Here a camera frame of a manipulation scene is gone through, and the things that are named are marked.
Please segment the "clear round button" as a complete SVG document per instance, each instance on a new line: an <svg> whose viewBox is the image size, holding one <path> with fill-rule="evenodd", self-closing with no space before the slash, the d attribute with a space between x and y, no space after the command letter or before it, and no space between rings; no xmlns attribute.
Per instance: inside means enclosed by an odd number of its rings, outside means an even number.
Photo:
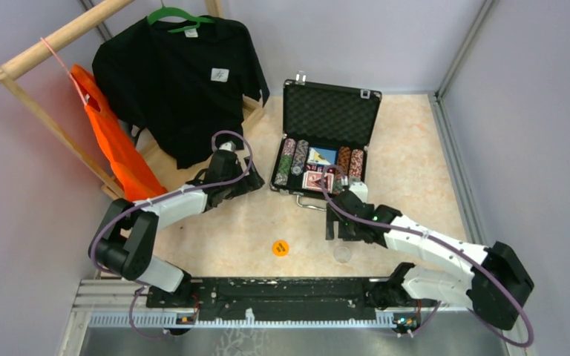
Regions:
<svg viewBox="0 0 570 356"><path fill-rule="evenodd" d="M333 249L333 257L338 263L348 263L351 261L352 255L351 250L344 245L338 245Z"/></svg>

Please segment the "red black triangle marker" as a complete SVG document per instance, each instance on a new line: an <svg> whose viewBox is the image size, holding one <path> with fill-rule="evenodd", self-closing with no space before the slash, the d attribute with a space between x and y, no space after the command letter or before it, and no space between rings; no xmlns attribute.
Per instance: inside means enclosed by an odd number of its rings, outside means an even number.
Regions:
<svg viewBox="0 0 570 356"><path fill-rule="evenodd" d="M311 181L311 189L315 191L322 191L324 188L328 193L332 192L333 188L333 178L332 174L327 174L325 176L318 176L313 178Z"/></svg>

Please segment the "blue playing card box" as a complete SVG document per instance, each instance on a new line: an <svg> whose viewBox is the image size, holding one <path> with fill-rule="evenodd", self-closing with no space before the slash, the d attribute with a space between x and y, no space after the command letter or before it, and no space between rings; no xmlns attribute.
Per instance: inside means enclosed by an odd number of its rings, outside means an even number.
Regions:
<svg viewBox="0 0 570 356"><path fill-rule="evenodd" d="M311 165L334 165L338 152L329 148L310 147L307 163Z"/></svg>

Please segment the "black aluminium poker case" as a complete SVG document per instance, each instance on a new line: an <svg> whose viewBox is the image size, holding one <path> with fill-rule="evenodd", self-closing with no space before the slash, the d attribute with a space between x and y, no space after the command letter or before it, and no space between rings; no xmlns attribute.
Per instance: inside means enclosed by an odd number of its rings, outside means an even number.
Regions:
<svg viewBox="0 0 570 356"><path fill-rule="evenodd" d="M351 180L348 172L343 180L342 191L351 182L364 182L367 175L368 148L373 136L376 119L381 106L382 94L378 90L351 88L310 82L300 72L294 79L287 79L283 85L282 135L275 166L272 170L269 187L272 191L296 197L320 199L322 192L302 188L304 173L320 171L334 173L336 165L304 165L303 173L290 173L286 185L275 185L279 156L284 140L291 138L298 142L308 141L310 147L329 148L338 152L340 147L364 151L361 181Z"/></svg>

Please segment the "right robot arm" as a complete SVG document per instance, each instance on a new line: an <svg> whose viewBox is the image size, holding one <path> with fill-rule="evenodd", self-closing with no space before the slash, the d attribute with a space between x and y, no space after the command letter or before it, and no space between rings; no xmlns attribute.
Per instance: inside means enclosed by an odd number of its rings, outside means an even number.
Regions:
<svg viewBox="0 0 570 356"><path fill-rule="evenodd" d="M352 191L328 199L327 207L355 240L423 261L398 264L373 293L374 301L435 300L464 307L495 329L508 331L518 320L530 325L523 308L534 282L509 245L488 247L439 234L397 209L365 203Z"/></svg>

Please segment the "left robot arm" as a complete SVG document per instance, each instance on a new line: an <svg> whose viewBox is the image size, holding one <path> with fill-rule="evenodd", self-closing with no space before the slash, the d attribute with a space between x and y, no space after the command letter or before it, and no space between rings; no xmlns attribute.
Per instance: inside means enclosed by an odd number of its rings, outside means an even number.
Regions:
<svg viewBox="0 0 570 356"><path fill-rule="evenodd" d="M102 270L167 297L167 306L173 302L191 306L198 301L191 275L154 255L158 231L264 184L251 156L239 160L232 151L218 149L208 168L174 191L134 202L114 200L90 244L88 256Z"/></svg>

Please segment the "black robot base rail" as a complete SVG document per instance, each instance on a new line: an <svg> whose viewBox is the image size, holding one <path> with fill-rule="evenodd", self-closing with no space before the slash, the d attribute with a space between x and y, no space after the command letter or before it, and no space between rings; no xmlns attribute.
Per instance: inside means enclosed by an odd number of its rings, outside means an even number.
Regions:
<svg viewBox="0 0 570 356"><path fill-rule="evenodd" d="M202 277L176 292L152 287L146 305L197 309L199 321L242 320L246 310L257 321L359 321L388 308L435 301L419 302L387 277Z"/></svg>

